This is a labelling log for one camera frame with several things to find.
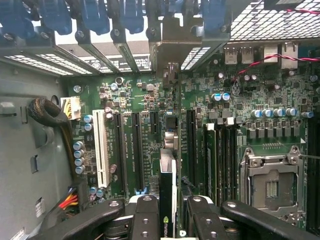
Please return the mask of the black open PC case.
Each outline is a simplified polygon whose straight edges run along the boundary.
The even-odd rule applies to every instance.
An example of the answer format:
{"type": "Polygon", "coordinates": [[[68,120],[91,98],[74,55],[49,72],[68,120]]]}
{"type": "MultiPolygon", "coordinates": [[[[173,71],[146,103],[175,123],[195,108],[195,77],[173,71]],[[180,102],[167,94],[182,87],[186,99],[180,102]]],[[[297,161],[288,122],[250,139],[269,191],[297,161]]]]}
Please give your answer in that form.
{"type": "MultiPolygon", "coordinates": [[[[110,32],[102,35],[85,27],[80,0],[65,0],[68,35],[45,25],[40,0],[22,2],[34,37],[3,34],[0,24],[0,240],[29,240],[94,207],[70,208],[87,188],[75,170],[72,120],[60,98],[71,97],[68,86],[76,78],[157,76],[164,17],[201,20],[192,29],[200,44],[182,73],[199,72],[226,49],[256,49],[256,61],[273,54],[320,56],[320,0],[225,0],[224,24],[213,34],[205,34],[201,0],[142,0],[144,27],[136,34],[121,23],[120,0],[104,0],[110,32]]],[[[95,240],[129,240],[142,196],[154,195],[107,199],[123,199],[127,219],[107,224],[95,240]]]]}

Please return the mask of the white power connector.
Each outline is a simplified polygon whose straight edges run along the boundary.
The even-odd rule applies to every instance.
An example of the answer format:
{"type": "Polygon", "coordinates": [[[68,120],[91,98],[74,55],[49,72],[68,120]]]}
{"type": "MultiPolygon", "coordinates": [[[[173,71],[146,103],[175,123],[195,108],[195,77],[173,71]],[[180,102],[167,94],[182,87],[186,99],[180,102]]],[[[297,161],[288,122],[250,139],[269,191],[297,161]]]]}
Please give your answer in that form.
{"type": "Polygon", "coordinates": [[[60,106],[68,120],[81,119],[81,104],[79,97],[61,97],[60,106]]]}

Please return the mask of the metal CPU socket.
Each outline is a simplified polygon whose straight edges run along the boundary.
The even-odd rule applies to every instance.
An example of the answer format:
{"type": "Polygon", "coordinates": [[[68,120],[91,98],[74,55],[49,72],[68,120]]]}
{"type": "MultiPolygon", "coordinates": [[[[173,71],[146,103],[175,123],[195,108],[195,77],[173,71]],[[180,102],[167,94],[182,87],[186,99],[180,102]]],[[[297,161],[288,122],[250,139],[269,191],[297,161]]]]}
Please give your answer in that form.
{"type": "Polygon", "coordinates": [[[246,147],[239,164],[239,200],[296,227],[305,223],[304,163],[300,149],[257,154],[246,147]]]}

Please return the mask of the short black expansion slot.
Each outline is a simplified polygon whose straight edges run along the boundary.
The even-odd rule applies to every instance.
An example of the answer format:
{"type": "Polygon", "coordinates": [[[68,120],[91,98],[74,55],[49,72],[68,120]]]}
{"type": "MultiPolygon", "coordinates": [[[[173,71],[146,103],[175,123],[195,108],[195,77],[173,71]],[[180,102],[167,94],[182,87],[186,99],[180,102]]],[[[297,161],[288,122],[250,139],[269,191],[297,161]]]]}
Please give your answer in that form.
{"type": "Polygon", "coordinates": [[[159,133],[159,113],[158,111],[151,111],[149,113],[150,117],[150,129],[152,134],[159,133]]]}

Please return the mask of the blue card retention clip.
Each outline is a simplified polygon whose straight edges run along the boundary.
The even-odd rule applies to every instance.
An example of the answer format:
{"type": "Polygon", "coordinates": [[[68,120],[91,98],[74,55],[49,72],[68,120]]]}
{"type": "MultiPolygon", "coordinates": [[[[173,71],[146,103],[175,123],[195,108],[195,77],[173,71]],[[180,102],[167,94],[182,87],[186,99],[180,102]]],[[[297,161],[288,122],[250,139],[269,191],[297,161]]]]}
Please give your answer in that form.
{"type": "Polygon", "coordinates": [[[3,34],[15,35],[21,39],[35,36],[31,15],[22,0],[0,0],[0,24],[3,34]]]}
{"type": "Polygon", "coordinates": [[[82,20],[87,29],[97,35],[110,32],[110,21],[105,0],[80,0],[80,9],[82,20]]]}
{"type": "Polygon", "coordinates": [[[48,28],[62,36],[72,33],[72,19],[65,0],[39,0],[39,11],[48,28]]]}
{"type": "Polygon", "coordinates": [[[214,34],[224,25],[226,0],[201,0],[200,9],[205,34],[214,34]]]}
{"type": "Polygon", "coordinates": [[[120,21],[131,35],[144,30],[143,0],[120,0],[120,21]]]}

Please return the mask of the long black expansion slot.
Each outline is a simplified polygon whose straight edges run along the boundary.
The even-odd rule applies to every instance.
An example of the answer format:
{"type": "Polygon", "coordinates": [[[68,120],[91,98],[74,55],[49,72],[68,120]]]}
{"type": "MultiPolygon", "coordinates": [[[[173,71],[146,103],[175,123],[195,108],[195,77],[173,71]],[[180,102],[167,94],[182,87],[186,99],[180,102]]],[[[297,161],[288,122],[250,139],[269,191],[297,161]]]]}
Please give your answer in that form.
{"type": "Polygon", "coordinates": [[[132,142],[133,142],[133,160],[135,172],[135,189],[142,192],[145,189],[143,143],[141,129],[141,115],[139,112],[131,114],[132,120],[132,142]]]}
{"type": "Polygon", "coordinates": [[[189,181],[196,185],[196,163],[197,163],[197,134],[196,134],[196,111],[186,111],[186,133],[187,133],[187,158],[189,181]]]}
{"type": "Polygon", "coordinates": [[[120,113],[114,115],[114,135],[115,135],[115,152],[117,160],[117,175],[120,182],[120,191],[127,192],[127,167],[126,167],[126,154],[124,150],[124,133],[123,133],[123,121],[120,113]]]}

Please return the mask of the green motherboard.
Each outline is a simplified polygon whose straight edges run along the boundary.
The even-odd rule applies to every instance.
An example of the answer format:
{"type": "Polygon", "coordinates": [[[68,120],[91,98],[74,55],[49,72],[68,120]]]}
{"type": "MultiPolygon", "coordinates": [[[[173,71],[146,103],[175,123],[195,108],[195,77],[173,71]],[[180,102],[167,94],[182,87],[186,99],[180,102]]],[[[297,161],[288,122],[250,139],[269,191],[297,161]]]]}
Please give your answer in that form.
{"type": "MultiPolygon", "coordinates": [[[[245,148],[256,154],[284,153],[296,145],[302,155],[320,157],[320,56],[272,54],[256,61],[254,48],[225,49],[198,72],[183,72],[182,104],[195,110],[197,161],[195,185],[187,181],[182,165],[183,213],[179,234],[188,227],[191,196],[208,197],[219,207],[239,199],[240,161],[245,148]],[[223,202],[219,204],[218,126],[222,126],[223,202]],[[237,197],[231,195],[231,128],[237,130],[237,197]],[[225,128],[229,128],[230,195],[225,200],[225,128]]],[[[155,74],[89,76],[72,79],[71,97],[80,98],[81,118],[72,120],[76,173],[86,193],[76,205],[93,207],[109,199],[154,195],[160,203],[160,149],[164,146],[163,114],[167,109],[162,80],[155,74]],[[104,110],[110,183],[98,187],[93,110],[104,110]],[[159,132],[151,133],[150,112],[158,111],[159,132]],[[136,191],[132,113],[140,113],[144,190],[136,191]],[[114,114],[123,124],[127,192],[121,192],[117,174],[114,114]]],[[[320,237],[320,160],[301,158],[304,164],[305,220],[300,229],[320,237]]]]}

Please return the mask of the white expansion slot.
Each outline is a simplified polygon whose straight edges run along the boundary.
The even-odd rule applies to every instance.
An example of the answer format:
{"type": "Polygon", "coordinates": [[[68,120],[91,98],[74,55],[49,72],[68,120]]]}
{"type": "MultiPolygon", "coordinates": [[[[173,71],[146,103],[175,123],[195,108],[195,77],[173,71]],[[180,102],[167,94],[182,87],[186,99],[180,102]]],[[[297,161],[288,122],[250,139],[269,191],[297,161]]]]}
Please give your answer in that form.
{"type": "Polygon", "coordinates": [[[110,184],[110,172],[105,111],[93,110],[92,116],[98,187],[107,188],[110,184]]]}

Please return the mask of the black empty RAM slot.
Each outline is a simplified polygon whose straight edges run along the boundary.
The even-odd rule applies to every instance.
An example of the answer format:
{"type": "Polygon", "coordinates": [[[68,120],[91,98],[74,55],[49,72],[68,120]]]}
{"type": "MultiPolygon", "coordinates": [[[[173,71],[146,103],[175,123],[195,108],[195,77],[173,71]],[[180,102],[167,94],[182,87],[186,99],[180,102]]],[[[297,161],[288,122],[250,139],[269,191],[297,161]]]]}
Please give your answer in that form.
{"type": "Polygon", "coordinates": [[[230,196],[230,129],[225,128],[225,200],[230,196]]]}
{"type": "Polygon", "coordinates": [[[219,204],[223,202],[223,183],[224,183],[224,176],[223,176],[223,147],[222,147],[222,126],[219,125],[217,129],[217,166],[218,166],[218,195],[219,195],[219,204]]]}
{"type": "Polygon", "coordinates": [[[231,198],[237,198],[238,187],[238,159],[237,159],[237,128],[233,126],[230,130],[230,150],[231,150],[231,198]]]}

